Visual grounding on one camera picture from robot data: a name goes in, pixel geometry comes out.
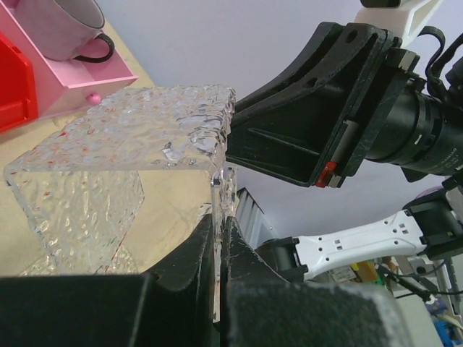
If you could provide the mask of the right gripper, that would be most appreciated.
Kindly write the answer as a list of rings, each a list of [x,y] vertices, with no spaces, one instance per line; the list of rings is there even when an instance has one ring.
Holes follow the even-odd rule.
[[[393,35],[368,24],[323,22],[294,61],[237,101],[226,159],[301,186],[319,180],[373,84]],[[462,60],[443,101],[406,89],[365,158],[407,177],[462,172]]]

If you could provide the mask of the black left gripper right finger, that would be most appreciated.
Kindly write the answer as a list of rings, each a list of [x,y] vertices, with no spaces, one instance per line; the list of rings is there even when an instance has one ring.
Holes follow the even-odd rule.
[[[222,346],[416,346],[397,300],[375,285],[290,283],[226,219]]]

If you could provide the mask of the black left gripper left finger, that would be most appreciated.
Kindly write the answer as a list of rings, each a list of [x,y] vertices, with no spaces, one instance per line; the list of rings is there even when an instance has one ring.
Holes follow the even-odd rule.
[[[137,275],[1,279],[3,346],[217,346],[213,218]]]

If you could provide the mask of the clear textured acrylic holder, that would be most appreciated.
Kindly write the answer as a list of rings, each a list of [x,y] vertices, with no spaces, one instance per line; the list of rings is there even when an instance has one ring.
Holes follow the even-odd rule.
[[[9,163],[39,258],[97,267],[124,245],[141,273],[204,215],[218,233],[235,208],[225,166],[235,102],[225,85],[125,88]]]

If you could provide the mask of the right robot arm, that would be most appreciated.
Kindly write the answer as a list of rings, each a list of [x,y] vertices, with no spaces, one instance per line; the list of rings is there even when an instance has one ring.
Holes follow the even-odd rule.
[[[442,74],[462,40],[441,44],[421,78],[419,56],[392,32],[319,24],[297,58],[235,107],[226,159],[301,187],[338,188],[364,160],[407,181],[443,177],[437,192],[375,223],[267,241],[260,255],[290,281],[397,255],[443,260],[462,252],[462,63]]]

